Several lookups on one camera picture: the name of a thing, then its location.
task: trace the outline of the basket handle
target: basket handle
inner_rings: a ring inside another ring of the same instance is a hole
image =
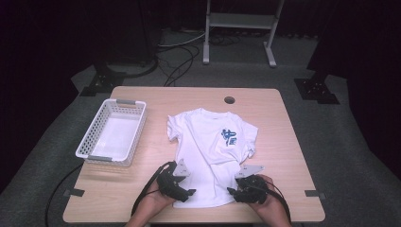
[[[95,156],[95,155],[88,155],[89,160],[94,161],[102,161],[102,162],[111,162],[113,158],[111,157],[102,157],[102,156]]]
[[[117,104],[136,105],[136,101],[135,100],[117,99],[115,102]]]

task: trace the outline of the shelf leg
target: shelf leg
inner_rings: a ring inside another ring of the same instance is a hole
[[[269,66],[271,68],[277,67],[275,59],[273,57],[273,53],[271,51],[271,44],[273,43],[274,34],[275,34],[275,31],[276,31],[276,28],[278,25],[278,21],[280,19],[281,9],[283,8],[283,5],[284,5],[284,0],[280,0],[280,2],[278,3],[278,6],[277,6],[277,10],[274,14],[274,21],[273,21],[273,24],[271,25],[269,40],[267,42],[263,42],[263,45],[265,46],[266,54],[268,55]]]
[[[204,43],[203,43],[203,64],[209,64],[210,2],[211,0],[207,0],[206,25],[204,28]]]

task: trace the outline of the black cable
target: black cable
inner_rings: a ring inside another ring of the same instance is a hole
[[[148,194],[152,194],[152,193],[158,192],[158,191],[160,191],[160,189],[157,189],[157,190],[154,190],[154,191],[148,192],[147,194],[145,194],[145,196],[147,196]]]
[[[48,212],[49,212],[49,208],[50,208],[50,203],[53,200],[54,195],[56,194],[56,191],[59,189],[60,185],[65,181],[65,179],[67,179],[73,172],[75,172],[77,169],[79,169],[80,167],[82,167],[83,163],[80,164],[79,166],[75,167],[73,170],[71,170],[67,175],[64,176],[64,178],[61,179],[61,181],[59,182],[59,184],[57,184],[56,188],[53,190],[49,200],[47,201],[47,206],[46,209],[44,211],[44,224],[45,226],[49,226],[48,224]]]
[[[150,185],[156,180],[157,176],[162,172],[162,170],[166,167],[169,166],[171,162],[165,163],[162,166],[160,166],[156,172],[151,176],[147,184],[144,186],[142,189],[141,193],[139,194],[138,198],[136,198],[135,203],[133,204],[132,210],[131,210],[131,216],[135,213],[136,208],[138,208],[139,202],[148,194],[148,189],[150,188]]]
[[[213,35],[210,37],[209,44],[216,46],[229,46],[232,44],[239,44],[239,42],[241,42],[241,39],[238,36]]]
[[[168,68],[171,68],[171,69],[175,69],[175,68],[176,68],[176,67],[171,66],[171,65],[169,64],[169,62],[166,61],[166,60],[163,60],[163,59],[161,59],[161,58],[159,58],[159,60],[160,60],[160,61],[165,61]],[[162,66],[160,66],[160,64],[159,64],[159,68],[160,68],[160,70],[162,71],[162,73],[163,73],[167,78],[170,77],[170,75],[169,75],[167,72],[165,72],[165,70],[163,69]]]
[[[180,44],[169,44],[169,45],[159,44],[158,46],[159,46],[159,47],[177,47],[177,46],[183,46],[183,45],[186,45],[186,44],[191,44],[191,43],[193,43],[193,42],[199,40],[199,39],[202,38],[203,36],[204,36],[204,33],[201,34],[200,36],[196,37],[196,38],[193,38],[193,39],[191,39],[191,40],[187,40],[187,41],[182,42],[182,43],[180,43]]]
[[[187,49],[187,48],[185,48],[185,47],[183,47],[183,46],[177,47],[177,48],[180,48],[180,49],[183,49],[183,50],[187,51],[187,52],[191,55],[191,58],[188,59],[187,61],[183,62],[182,64],[180,64],[180,65],[169,75],[167,81],[166,81],[165,84],[164,84],[165,87],[170,86],[173,82],[175,82],[177,79],[181,78],[186,72],[188,72],[188,70],[189,70],[189,69],[191,68],[191,66],[192,66],[192,63],[193,63],[194,59],[200,54],[200,50],[199,50],[196,46],[194,46],[194,45],[189,45],[189,46],[191,46],[191,47],[193,47],[193,48],[196,49],[196,51],[197,51],[196,54],[194,55],[189,49]],[[177,70],[179,70],[183,65],[185,65],[186,63],[188,63],[188,62],[190,62],[190,63],[189,63],[189,65],[188,65],[188,67],[185,69],[185,71],[182,72],[180,75],[178,75],[176,78],[174,78],[172,81],[170,81],[170,79],[173,78],[172,76],[174,75],[174,73],[175,73]]]
[[[276,187],[273,183],[269,183],[269,184],[271,184],[275,189],[277,189],[280,192],[280,194],[278,194],[277,192],[275,192],[275,191],[273,191],[271,189],[268,189],[268,188],[266,189],[266,188],[261,188],[261,187],[257,187],[257,186],[250,186],[250,185],[249,185],[249,187],[253,188],[253,189],[256,189],[256,190],[264,191],[267,194],[272,195],[277,200],[279,200],[281,202],[281,204],[283,205],[284,210],[286,211],[289,223],[291,223],[291,213],[289,212],[289,207],[288,207],[286,199],[284,199],[284,196],[281,193],[280,189],[278,189],[278,187]]]
[[[116,74],[116,75],[113,75],[113,77],[116,79],[136,79],[136,78],[140,78],[142,76],[148,75],[149,73],[156,70],[158,66],[159,66],[159,59],[155,55],[154,56],[154,64],[145,72],[138,73],[138,74],[125,74],[125,75]]]

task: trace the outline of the black equipment stand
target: black equipment stand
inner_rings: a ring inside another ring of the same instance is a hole
[[[328,74],[315,72],[311,79],[294,79],[303,100],[317,100],[319,104],[340,104],[324,84]]]
[[[121,86],[124,77],[127,75],[122,72],[115,72],[110,69],[106,62],[94,63],[96,74],[88,87],[84,87],[80,96],[95,96],[97,93],[111,93],[113,88]]]

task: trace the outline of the white t-shirt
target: white t-shirt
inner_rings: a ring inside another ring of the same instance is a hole
[[[191,173],[180,187],[197,189],[174,207],[215,207],[234,200],[227,187],[236,188],[239,165],[254,154],[257,127],[236,114],[200,108],[169,116],[167,135],[170,141],[178,139],[176,160],[183,159]]]

